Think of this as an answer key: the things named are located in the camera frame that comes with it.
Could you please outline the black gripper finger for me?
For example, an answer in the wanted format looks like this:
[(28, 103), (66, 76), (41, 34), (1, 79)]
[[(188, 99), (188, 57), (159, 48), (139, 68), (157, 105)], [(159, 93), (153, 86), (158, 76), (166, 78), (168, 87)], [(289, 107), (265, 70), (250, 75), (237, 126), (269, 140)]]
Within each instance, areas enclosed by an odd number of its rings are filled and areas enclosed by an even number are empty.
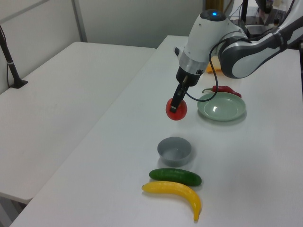
[(187, 104), (184, 101), (184, 96), (186, 95), (188, 87), (184, 84), (179, 84), (176, 88), (176, 91), (173, 95), (173, 98), (170, 103), (169, 111), (176, 113), (177, 110), (181, 109), (182, 111), (187, 110)]

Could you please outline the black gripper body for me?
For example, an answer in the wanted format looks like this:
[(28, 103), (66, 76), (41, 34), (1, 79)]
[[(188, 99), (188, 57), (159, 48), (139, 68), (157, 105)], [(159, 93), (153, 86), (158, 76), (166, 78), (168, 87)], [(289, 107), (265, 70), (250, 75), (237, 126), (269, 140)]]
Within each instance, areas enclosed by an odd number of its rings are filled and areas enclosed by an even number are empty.
[(176, 74), (176, 79), (180, 85), (183, 85), (185, 87), (193, 87), (198, 83), (201, 75), (201, 70), (197, 70), (196, 73), (191, 74), (179, 67)]

